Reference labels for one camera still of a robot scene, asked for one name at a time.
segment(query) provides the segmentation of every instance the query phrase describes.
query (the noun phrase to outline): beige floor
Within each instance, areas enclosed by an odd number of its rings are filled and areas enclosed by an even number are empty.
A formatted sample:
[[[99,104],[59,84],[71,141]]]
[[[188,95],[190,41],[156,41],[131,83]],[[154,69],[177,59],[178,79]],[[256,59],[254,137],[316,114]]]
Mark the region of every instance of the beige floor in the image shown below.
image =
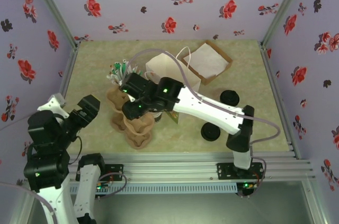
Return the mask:
[[[132,149],[124,139],[124,135],[116,133],[109,124],[113,111],[105,100],[105,92],[111,87],[106,78],[110,65],[115,61],[129,59],[138,51],[147,48],[161,48],[172,54],[177,54],[183,47],[189,46],[195,50],[203,41],[94,41],[81,44],[73,74],[66,95],[66,111],[76,107],[80,99],[94,94],[101,100],[98,116],[86,128],[81,130],[83,153],[204,153],[230,151],[225,143],[227,133],[222,132],[215,142],[207,142],[200,135],[200,129],[205,123],[195,117],[187,116],[180,125],[175,124],[166,114],[152,130],[153,139],[142,150]],[[237,91],[240,96],[238,106],[251,105],[255,108],[255,116],[277,123],[281,121],[275,105],[273,94],[261,58],[254,40],[214,41],[228,56],[233,59],[229,70],[218,76],[207,86],[201,85],[199,93],[219,99],[226,89]],[[157,53],[149,53],[139,57],[137,64],[145,63]],[[274,134],[274,128],[266,124],[254,122],[252,140]],[[79,142],[68,148],[70,154],[76,154]],[[254,145],[254,151],[288,151],[284,133],[278,138]]]

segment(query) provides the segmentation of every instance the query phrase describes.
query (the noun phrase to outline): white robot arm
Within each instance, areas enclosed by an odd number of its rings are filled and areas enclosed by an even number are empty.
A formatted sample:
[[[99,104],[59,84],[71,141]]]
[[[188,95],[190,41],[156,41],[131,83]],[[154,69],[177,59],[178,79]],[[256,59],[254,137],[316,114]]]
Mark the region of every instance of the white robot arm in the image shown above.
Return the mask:
[[[121,83],[120,89],[130,98],[122,107],[122,112],[128,119],[139,118],[149,111],[173,110],[208,121],[229,133],[226,145],[233,151],[235,167],[249,169],[252,162],[249,140],[253,121],[237,115],[253,116],[254,108],[251,106],[241,109],[195,93],[199,97],[197,98],[186,86],[172,78],[164,77],[155,84],[136,73],[129,74],[125,82]],[[214,104],[215,107],[205,104],[204,101]],[[236,115],[217,107],[232,111]]]
[[[59,224],[95,224],[93,214],[96,185],[104,170],[100,154],[85,155],[79,161],[80,183],[73,205],[70,197],[67,147],[75,141],[79,130],[97,115],[100,102],[93,95],[84,97],[78,105],[82,108],[70,114],[63,110],[65,100],[61,94],[52,95],[29,120],[28,132],[33,144],[28,150],[24,175],[31,190],[36,191],[54,208]],[[47,223],[53,217],[42,204]]]

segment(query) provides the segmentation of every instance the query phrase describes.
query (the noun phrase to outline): floral wallpaper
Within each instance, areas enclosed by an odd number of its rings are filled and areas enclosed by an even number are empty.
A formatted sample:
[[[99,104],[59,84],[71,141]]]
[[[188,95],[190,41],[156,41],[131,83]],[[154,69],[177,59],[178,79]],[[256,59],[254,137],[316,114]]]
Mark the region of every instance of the floral wallpaper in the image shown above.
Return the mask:
[[[267,45],[302,158],[310,159],[331,223],[339,211],[339,11],[336,0],[294,0]]]
[[[72,48],[43,0],[0,2],[0,180],[20,185],[27,119],[59,91]],[[0,187],[0,195],[0,223],[10,223],[21,194]]]
[[[73,36],[89,35],[91,40],[100,41],[149,39],[261,41],[282,2],[282,0],[54,1]],[[295,24],[293,19],[294,17],[291,17],[287,24],[287,32],[290,32]]]

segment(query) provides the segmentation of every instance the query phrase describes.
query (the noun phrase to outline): cardboard tray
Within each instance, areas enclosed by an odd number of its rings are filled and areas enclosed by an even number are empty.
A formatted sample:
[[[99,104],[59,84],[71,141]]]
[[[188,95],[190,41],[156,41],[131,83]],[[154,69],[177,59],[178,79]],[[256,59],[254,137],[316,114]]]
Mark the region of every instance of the cardboard tray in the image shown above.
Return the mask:
[[[207,40],[207,41],[205,41],[204,43],[202,43],[199,47],[201,47],[202,45],[204,45],[204,44],[207,44],[207,45],[209,45],[209,46],[211,46],[218,54],[220,54],[222,57],[223,57],[223,59],[225,59],[226,61],[228,61],[229,62],[229,64],[226,66],[226,68],[220,73],[220,74],[222,74],[222,73],[224,73],[227,69],[229,69],[230,67],[231,67],[231,65],[232,65],[232,62],[233,62],[233,60],[221,49],[221,48],[219,48],[217,45],[215,45],[214,43],[212,43],[211,41],[209,41],[209,40]],[[180,59],[180,61],[182,62],[182,63],[184,63],[186,66],[187,66],[187,62],[184,60],[184,58],[186,57],[186,56],[188,56],[189,55],[189,53],[187,52],[187,54],[185,54],[185,56],[183,56],[181,59]],[[204,78],[203,76],[201,76],[198,72],[196,72],[191,66],[189,66],[189,69],[190,69],[190,71],[191,72],[193,72],[195,75],[197,75],[200,79],[201,79],[201,82],[203,83],[203,85],[208,85],[209,83],[211,83],[214,79],[216,79],[216,77],[217,76],[219,76],[219,75],[216,75],[216,76],[212,76],[212,77],[209,77],[209,78]]]

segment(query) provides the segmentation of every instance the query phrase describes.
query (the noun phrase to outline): white tissue paper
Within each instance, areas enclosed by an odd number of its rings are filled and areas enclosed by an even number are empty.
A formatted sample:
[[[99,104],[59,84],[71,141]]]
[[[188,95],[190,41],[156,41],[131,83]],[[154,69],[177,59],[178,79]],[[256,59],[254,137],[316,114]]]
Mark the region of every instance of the white tissue paper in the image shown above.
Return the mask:
[[[189,56],[184,58],[186,62],[189,59]],[[228,61],[206,43],[191,54],[190,66],[204,78],[219,75],[228,64]]]

